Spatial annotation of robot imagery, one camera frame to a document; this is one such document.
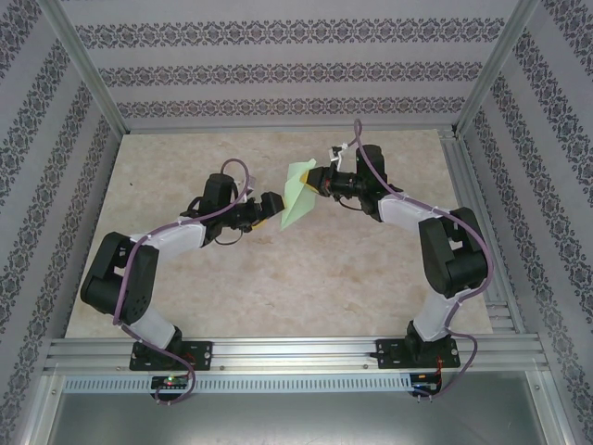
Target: marble surface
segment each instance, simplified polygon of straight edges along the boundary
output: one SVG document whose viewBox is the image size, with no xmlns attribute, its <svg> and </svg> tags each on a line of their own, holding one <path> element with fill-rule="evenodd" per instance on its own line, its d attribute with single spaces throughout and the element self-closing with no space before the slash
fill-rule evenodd
<svg viewBox="0 0 593 445">
<path fill-rule="evenodd" d="M 141 233 L 174 221 L 231 157 L 257 178 L 256 194 L 282 193 L 287 166 L 351 139 L 333 133 L 196 133 L 128 135 L 109 184 L 87 262 L 103 237 Z M 382 147 L 389 181 L 441 208 L 457 208 L 435 131 L 367 132 Z M 354 152 L 343 170 L 354 170 Z M 228 173 L 242 177 L 240 167 Z M 348 204 L 357 206 L 358 201 Z M 223 232 L 221 240 L 235 239 Z M 405 333 L 429 286 L 420 241 L 317 198 L 313 212 L 284 231 L 280 216 L 231 247 L 209 245 L 159 264 L 155 307 L 185 337 L 389 336 Z M 466 302 L 453 326 L 491 333 L 481 297 Z M 111 317 L 77 299 L 67 337 L 121 337 Z"/>
</svg>

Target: patterned wallpaper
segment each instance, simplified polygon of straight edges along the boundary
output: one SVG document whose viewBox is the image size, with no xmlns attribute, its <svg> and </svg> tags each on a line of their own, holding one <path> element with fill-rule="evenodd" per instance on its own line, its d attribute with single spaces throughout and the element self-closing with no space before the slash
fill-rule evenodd
<svg viewBox="0 0 593 445">
<path fill-rule="evenodd" d="M 593 443 L 593 14 L 544 1 L 466 134 L 527 327 Z"/>
<path fill-rule="evenodd" d="M 0 444 L 63 337 L 119 141 L 32 0 L 0 1 Z"/>
<path fill-rule="evenodd" d="M 132 129 L 454 123 L 515 4 L 63 3 Z"/>
</svg>

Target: purple cable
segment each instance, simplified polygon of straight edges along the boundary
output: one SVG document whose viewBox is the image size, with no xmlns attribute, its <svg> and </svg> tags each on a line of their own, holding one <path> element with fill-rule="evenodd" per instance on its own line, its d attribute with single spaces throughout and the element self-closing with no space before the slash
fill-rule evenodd
<svg viewBox="0 0 593 445">
<path fill-rule="evenodd" d="M 463 222 L 459 218 L 451 215 L 450 213 L 442 211 L 441 209 L 433 208 L 433 207 L 429 206 L 428 204 L 425 204 L 422 201 L 419 201 L 418 199 L 414 199 L 413 197 L 406 197 L 405 195 L 403 195 L 399 192 L 396 192 L 393 188 L 391 188 L 391 186 L 389 186 L 389 184 L 385 182 L 385 180 L 381 177 L 379 172 L 373 167 L 371 160 L 369 159 L 369 156 L 367 155 L 364 147 L 362 146 L 362 141 L 360 140 L 361 134 L 362 134 L 362 122 L 360 121 L 360 119 L 355 119 L 354 120 L 354 140 L 352 142 L 350 142 L 348 144 L 348 146 L 353 146 L 354 144 L 357 144 L 359 146 L 360 154 L 362 155 L 362 158 L 364 159 L 365 163 L 369 167 L 369 170 L 371 170 L 372 174 L 377 178 L 377 180 L 385 188 L 385 190 L 387 192 L 389 192 L 391 195 L 393 195 L 394 197 L 397 197 L 401 200 L 406 200 L 406 201 L 410 202 L 411 204 L 413 204 L 414 206 L 419 207 L 420 209 L 429 210 L 437 215 L 443 216 L 443 217 L 453 221 L 455 224 L 459 225 L 460 227 L 462 227 L 478 243 L 478 245 L 484 252 L 484 257 L 486 259 L 487 273 L 486 273 L 486 279 L 484 280 L 484 282 L 478 288 L 473 290 L 472 292 L 469 292 L 467 295 L 460 297 L 455 302 L 455 305 L 453 306 L 451 311 L 448 313 L 447 318 L 445 319 L 445 329 L 447 329 L 447 331 L 452 336 L 469 338 L 472 341 L 472 343 L 473 343 L 472 354 L 470 355 L 469 360 L 463 365 L 463 367 L 457 374 L 457 378 L 451 380 L 446 387 L 444 387 L 438 394 L 435 394 L 432 397 L 432 399 L 436 399 L 436 398 L 441 397 L 449 392 L 449 390 L 456 384 L 456 382 L 465 374 L 465 372 L 468 370 L 468 368 L 472 365 L 473 359 L 475 359 L 475 355 L 478 352 L 478 341 L 476 340 L 476 338 L 474 336 L 471 336 L 470 334 L 462 334 L 459 332 L 454 332 L 449 329 L 449 326 L 451 324 L 451 320 L 453 320 L 453 317 L 455 316 L 455 313 L 461 307 L 461 303 L 463 303 L 463 301 L 465 301 L 466 299 L 470 299 L 471 297 L 475 297 L 476 295 L 481 294 L 490 285 L 490 282 L 492 281 L 492 275 L 494 272 L 494 263 L 492 262 L 492 256 L 490 255 L 490 249 L 486 245 L 486 242 L 484 241 L 484 239 L 482 239 L 482 237 L 472 227 L 470 227 L 466 222 Z M 421 394 L 424 393 L 424 395 L 427 395 L 427 393 L 425 393 L 424 391 L 421 391 L 419 389 L 415 389 L 415 390 L 420 392 Z"/>
<path fill-rule="evenodd" d="M 136 252 L 138 251 L 138 248 L 140 248 L 140 246 L 142 246 L 146 242 L 146 240 L 148 240 L 150 238 L 150 236 L 159 234 L 160 232 L 163 232 L 164 230 L 171 229 L 173 227 L 177 227 L 180 225 L 193 224 L 193 223 L 200 223 L 204 220 L 208 220 L 210 218 L 214 218 L 216 216 L 222 215 L 225 211 L 232 209 L 246 195 L 247 187 L 249 185 L 249 169 L 247 168 L 246 164 L 242 160 L 235 159 L 235 158 L 225 160 L 221 167 L 221 173 L 224 173 L 224 169 L 226 168 L 226 166 L 232 162 L 236 162 L 239 165 L 241 165 L 241 167 L 243 167 L 243 170 L 245 171 L 245 178 L 246 178 L 245 186 L 243 187 L 243 189 L 241 190 L 241 193 L 239 193 L 239 196 L 236 198 L 235 201 L 233 201 L 231 204 L 229 204 L 225 208 L 217 210 L 213 213 L 209 213 L 208 215 L 199 216 L 199 217 L 193 218 L 191 220 L 184 220 L 184 221 L 180 221 L 180 222 L 171 222 L 169 224 L 165 224 L 165 225 L 158 227 L 155 230 L 149 232 L 147 235 L 144 235 L 136 242 L 136 244 L 132 248 L 132 251 L 130 252 L 130 257 L 128 258 L 128 261 L 126 262 L 126 269 L 125 269 L 125 272 L 123 273 L 123 278 L 121 280 L 120 294 L 118 296 L 118 304 L 116 305 L 115 312 L 113 314 L 113 324 L 114 325 L 122 324 L 120 322 L 121 308 L 123 307 L 123 302 L 125 300 L 126 289 L 128 287 L 128 280 L 130 279 L 130 272 L 132 270 L 133 259 L 136 256 Z M 160 392 L 160 388 L 157 389 L 157 392 L 155 393 L 155 399 L 157 400 L 157 403 L 159 405 L 173 405 L 175 403 L 179 403 L 180 401 L 185 400 L 186 398 L 188 398 L 190 396 L 190 394 L 196 387 L 196 371 L 194 371 L 194 367 L 189 362 L 182 359 L 181 357 L 178 357 L 175 354 L 168 352 L 167 350 L 162 350 L 158 346 L 153 345 L 152 343 L 149 343 L 147 341 L 144 341 L 142 338 L 140 338 L 134 332 L 132 332 L 128 328 L 128 326 L 126 326 L 125 324 L 122 324 L 121 330 L 123 332 L 125 332 L 126 334 L 128 334 L 130 337 L 135 338 L 137 341 L 140 341 L 141 343 L 147 345 L 150 349 L 160 352 L 161 354 L 166 355 L 167 357 L 171 357 L 173 360 L 176 360 L 177 362 L 181 363 L 183 366 L 185 366 L 187 368 L 188 374 L 192 378 L 192 384 L 190 385 L 190 388 L 186 392 L 184 392 L 184 394 L 179 396 L 177 399 L 171 400 L 171 401 L 163 401 L 163 400 L 159 399 L 158 393 Z"/>
</svg>

